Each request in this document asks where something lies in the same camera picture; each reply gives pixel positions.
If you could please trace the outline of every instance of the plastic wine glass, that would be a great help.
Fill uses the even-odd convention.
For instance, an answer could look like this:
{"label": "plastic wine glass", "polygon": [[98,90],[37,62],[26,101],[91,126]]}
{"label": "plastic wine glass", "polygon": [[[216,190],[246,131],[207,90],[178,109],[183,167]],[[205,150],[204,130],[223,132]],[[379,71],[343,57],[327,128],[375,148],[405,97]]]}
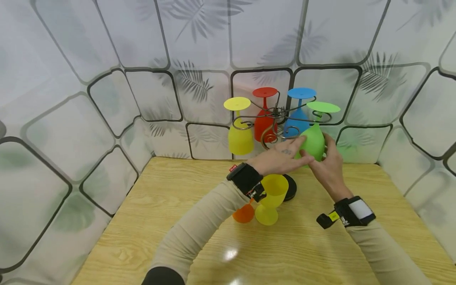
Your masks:
{"label": "plastic wine glass", "polygon": [[[316,96],[316,91],[311,88],[293,88],[288,90],[288,96],[298,99],[298,106],[302,105],[302,100],[310,99]],[[291,136],[299,135],[306,129],[310,127],[309,122],[306,121],[299,121],[294,119],[304,119],[308,120],[309,118],[306,116],[304,111],[301,108],[296,109],[287,119],[284,125],[284,137],[288,138]]]}
{"label": "plastic wine glass", "polygon": [[[307,107],[321,113],[337,113],[341,109],[331,103],[313,101],[307,103]],[[321,161],[325,152],[325,137],[320,129],[319,123],[314,123],[313,126],[301,133],[301,135],[307,136],[306,141],[301,145],[300,150],[305,150],[308,154],[315,157],[316,161]],[[300,158],[301,154],[296,153],[295,158]]]}
{"label": "plastic wine glass", "polygon": [[[268,109],[268,105],[266,103],[266,98],[276,95],[277,92],[278,92],[277,89],[272,88],[272,87],[261,87],[261,88],[255,89],[252,92],[252,94],[255,97],[263,98],[263,109]],[[261,137],[263,136],[264,131],[274,123],[274,119],[271,117],[268,117],[268,115],[271,115],[271,114],[272,113],[270,111],[265,111],[265,110],[261,110],[258,113],[258,116],[263,116],[263,117],[258,117],[255,119],[255,125],[254,125],[255,140],[261,142]],[[274,130],[277,133],[277,123],[274,125]],[[276,138],[277,138],[277,136],[274,135],[272,128],[264,134],[264,141],[267,143],[271,143],[271,142],[275,141]]]}
{"label": "plastic wine glass", "polygon": [[[244,110],[250,106],[250,100],[245,97],[233,97],[226,100],[223,106],[236,112],[235,117],[240,116],[241,110]],[[236,119],[228,131],[228,147],[229,151],[234,155],[246,155],[254,150],[254,140],[252,130],[239,130],[235,128],[247,128],[247,123],[242,123],[242,118]]]}
{"label": "plastic wine glass", "polygon": [[233,213],[233,219],[238,223],[248,223],[255,216],[255,210],[252,207],[253,199],[248,204]]}
{"label": "plastic wine glass", "polygon": [[282,204],[288,191],[288,180],[283,175],[271,174],[261,181],[266,197],[255,210],[255,218],[260,224],[271,226],[279,219],[276,208]]}

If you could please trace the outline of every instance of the tattoo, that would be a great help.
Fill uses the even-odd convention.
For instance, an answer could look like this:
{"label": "tattoo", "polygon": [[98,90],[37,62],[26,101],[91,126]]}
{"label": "tattoo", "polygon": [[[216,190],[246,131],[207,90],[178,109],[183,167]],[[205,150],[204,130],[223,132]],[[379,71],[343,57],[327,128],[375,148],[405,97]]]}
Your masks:
{"label": "tattoo", "polygon": [[285,154],[291,155],[291,151],[290,150],[283,150],[282,152],[285,153]]}

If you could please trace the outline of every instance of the person's right hand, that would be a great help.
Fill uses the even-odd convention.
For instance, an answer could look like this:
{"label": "person's right hand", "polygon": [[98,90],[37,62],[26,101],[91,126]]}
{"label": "person's right hand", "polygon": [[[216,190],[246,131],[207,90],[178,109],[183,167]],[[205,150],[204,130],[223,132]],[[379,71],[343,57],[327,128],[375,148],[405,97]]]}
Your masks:
{"label": "person's right hand", "polygon": [[317,180],[328,191],[334,202],[338,202],[344,198],[352,198],[353,194],[343,180],[342,155],[337,150],[334,139],[326,133],[323,133],[323,135],[326,142],[326,157],[321,162],[310,162],[309,167],[312,169]]}

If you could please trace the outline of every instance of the wrist strap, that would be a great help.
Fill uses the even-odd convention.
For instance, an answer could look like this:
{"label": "wrist strap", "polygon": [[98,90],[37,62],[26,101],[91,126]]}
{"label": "wrist strap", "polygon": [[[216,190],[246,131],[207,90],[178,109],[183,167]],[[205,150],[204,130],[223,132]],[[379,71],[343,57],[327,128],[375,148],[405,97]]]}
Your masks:
{"label": "wrist strap", "polygon": [[241,163],[234,169],[230,169],[230,171],[231,173],[228,174],[227,180],[232,181],[248,198],[253,198],[258,202],[260,195],[264,191],[260,183],[263,176],[247,163]]}
{"label": "wrist strap", "polygon": [[327,229],[340,219],[345,227],[367,226],[376,216],[369,206],[360,198],[345,198],[334,204],[334,211],[329,215],[321,214],[317,223]]}

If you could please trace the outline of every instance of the black sleeve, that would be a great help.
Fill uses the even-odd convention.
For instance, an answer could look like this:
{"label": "black sleeve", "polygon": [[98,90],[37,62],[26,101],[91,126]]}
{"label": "black sleeve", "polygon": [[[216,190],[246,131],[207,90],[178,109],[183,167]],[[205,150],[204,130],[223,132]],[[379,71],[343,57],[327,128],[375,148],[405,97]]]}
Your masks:
{"label": "black sleeve", "polygon": [[184,279],[171,268],[154,267],[147,272],[141,285],[185,285]]}

